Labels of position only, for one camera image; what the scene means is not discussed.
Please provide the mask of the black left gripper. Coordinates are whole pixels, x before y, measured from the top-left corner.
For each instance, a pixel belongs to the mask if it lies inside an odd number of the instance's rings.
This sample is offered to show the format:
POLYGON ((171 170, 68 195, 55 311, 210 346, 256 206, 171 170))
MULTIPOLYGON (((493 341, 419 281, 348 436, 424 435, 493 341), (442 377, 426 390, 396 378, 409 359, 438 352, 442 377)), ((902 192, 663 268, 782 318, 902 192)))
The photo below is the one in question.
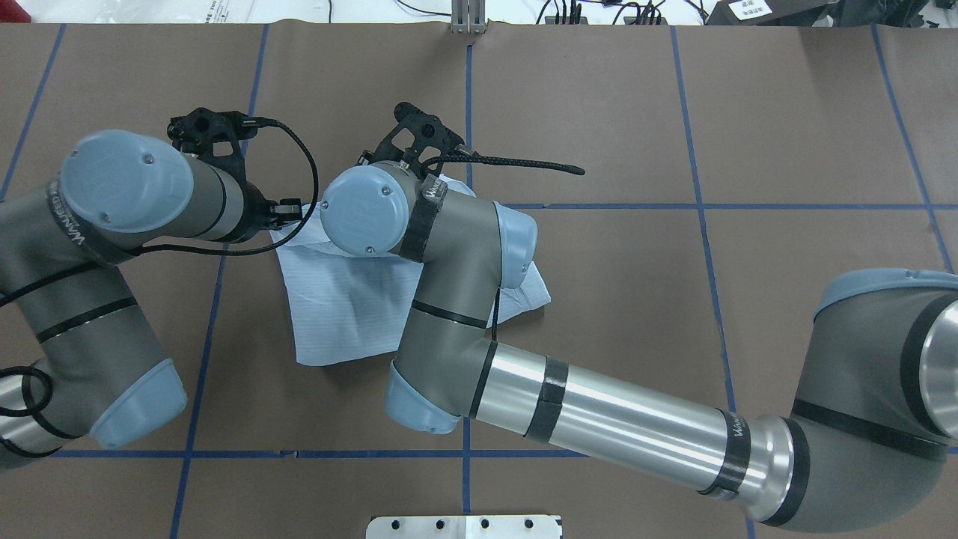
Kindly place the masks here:
POLYGON ((246 242, 263 230, 281 230, 290 224, 302 221, 300 198, 281 198, 280 201, 264 198, 259 188, 251 182, 243 187, 244 205, 242 218, 237 223, 237 242, 246 242))

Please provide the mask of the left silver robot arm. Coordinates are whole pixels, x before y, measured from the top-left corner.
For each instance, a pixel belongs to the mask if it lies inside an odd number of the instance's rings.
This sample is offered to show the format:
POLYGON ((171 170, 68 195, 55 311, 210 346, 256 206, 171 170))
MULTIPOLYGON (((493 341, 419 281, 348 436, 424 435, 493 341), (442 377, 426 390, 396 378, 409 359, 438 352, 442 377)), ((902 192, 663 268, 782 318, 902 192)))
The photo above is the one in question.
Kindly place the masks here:
POLYGON ((100 130, 57 177, 2 205, 2 304, 43 351, 2 369, 2 470, 89 436, 117 449, 171 422, 187 393, 119 265, 161 237, 240 243, 302 219, 223 165, 100 130))

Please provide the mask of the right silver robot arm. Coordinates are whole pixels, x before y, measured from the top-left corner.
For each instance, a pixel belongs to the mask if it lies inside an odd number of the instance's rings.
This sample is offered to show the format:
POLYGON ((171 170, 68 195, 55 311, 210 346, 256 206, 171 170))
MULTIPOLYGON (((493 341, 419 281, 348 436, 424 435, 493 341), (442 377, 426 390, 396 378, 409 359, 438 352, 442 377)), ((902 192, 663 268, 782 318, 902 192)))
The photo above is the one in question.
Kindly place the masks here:
MULTIPOLYGON (((825 166, 661 167, 573 177, 455 165, 455 180, 517 202, 540 225, 553 300, 499 329, 507 344, 753 418, 790 406, 812 311, 866 266, 956 266, 956 167, 825 177, 825 166)), ((386 514, 545 511, 571 538, 793 538, 683 487, 471 423, 376 449, 428 458, 323 466, 312 538, 359 538, 386 514)))

